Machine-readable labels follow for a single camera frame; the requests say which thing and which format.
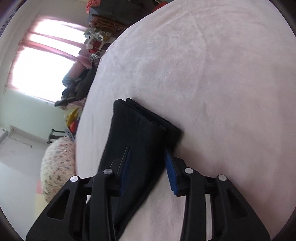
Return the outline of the pile of dark clothes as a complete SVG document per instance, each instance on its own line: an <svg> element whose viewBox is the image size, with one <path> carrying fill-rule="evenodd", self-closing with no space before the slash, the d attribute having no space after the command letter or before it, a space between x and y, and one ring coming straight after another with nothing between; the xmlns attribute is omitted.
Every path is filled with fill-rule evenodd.
<svg viewBox="0 0 296 241"><path fill-rule="evenodd" d="M66 87L62 92L62 97L59 101L55 102L55 107L67 107L77 101L85 99L88 95L90 87L93 83L97 72L97 66L92 66L91 69L85 69L76 78L65 76L62 84Z"/></svg>

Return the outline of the rolled bear print duvet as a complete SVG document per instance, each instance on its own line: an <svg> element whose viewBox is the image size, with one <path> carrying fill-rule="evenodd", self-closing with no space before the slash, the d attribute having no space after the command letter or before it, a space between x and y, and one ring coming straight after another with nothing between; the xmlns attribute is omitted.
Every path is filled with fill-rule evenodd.
<svg viewBox="0 0 296 241"><path fill-rule="evenodd" d="M41 162L40 178L45 201L49 203L75 174L75 143L68 137L61 137L48 146Z"/></svg>

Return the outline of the yellow red plush toy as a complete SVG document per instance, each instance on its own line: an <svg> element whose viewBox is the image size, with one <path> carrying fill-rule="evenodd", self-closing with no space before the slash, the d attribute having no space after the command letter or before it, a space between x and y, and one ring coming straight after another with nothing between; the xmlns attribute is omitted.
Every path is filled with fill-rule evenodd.
<svg viewBox="0 0 296 241"><path fill-rule="evenodd" d="M72 134L75 134L77 132L79 118L80 108L74 109L70 114L67 115L66 125Z"/></svg>

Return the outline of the wooden chair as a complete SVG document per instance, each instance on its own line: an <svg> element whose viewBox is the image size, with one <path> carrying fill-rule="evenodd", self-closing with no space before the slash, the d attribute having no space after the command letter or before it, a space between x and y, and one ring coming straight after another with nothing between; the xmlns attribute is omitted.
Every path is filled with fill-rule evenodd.
<svg viewBox="0 0 296 241"><path fill-rule="evenodd" d="M91 16L91 20L89 21L90 27L99 28L100 30L116 33L121 32L126 29L126 25L118 23L114 20L103 16L93 15Z"/></svg>

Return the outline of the black pants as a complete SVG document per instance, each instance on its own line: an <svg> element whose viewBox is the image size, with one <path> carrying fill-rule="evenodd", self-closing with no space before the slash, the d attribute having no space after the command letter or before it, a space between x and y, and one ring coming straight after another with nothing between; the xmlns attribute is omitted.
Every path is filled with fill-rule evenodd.
<svg viewBox="0 0 296 241"><path fill-rule="evenodd" d="M116 239L147 199L165 168L166 154L172 154L181 130L169 121L142 107L132 99L118 99L113 104L113 117L99 171L123 157L132 149L126 187L120 197L111 198Z"/></svg>

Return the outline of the cluttered desk items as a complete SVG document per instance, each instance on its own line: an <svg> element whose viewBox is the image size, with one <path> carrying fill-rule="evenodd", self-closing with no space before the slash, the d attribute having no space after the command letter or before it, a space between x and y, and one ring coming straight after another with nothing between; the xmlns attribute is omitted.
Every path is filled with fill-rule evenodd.
<svg viewBox="0 0 296 241"><path fill-rule="evenodd" d="M86 38L84 44L90 53L90 62L96 66L109 46L116 40L111 33L97 28L86 29L84 37Z"/></svg>

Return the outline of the pink window curtain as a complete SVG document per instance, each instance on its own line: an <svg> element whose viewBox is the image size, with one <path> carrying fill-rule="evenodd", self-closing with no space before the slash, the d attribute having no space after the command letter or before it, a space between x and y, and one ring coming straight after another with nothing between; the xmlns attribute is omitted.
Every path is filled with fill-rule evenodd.
<svg viewBox="0 0 296 241"><path fill-rule="evenodd" d="M55 18L37 17L18 43L6 88L56 102L63 78L74 64L91 68L85 45L86 27Z"/></svg>

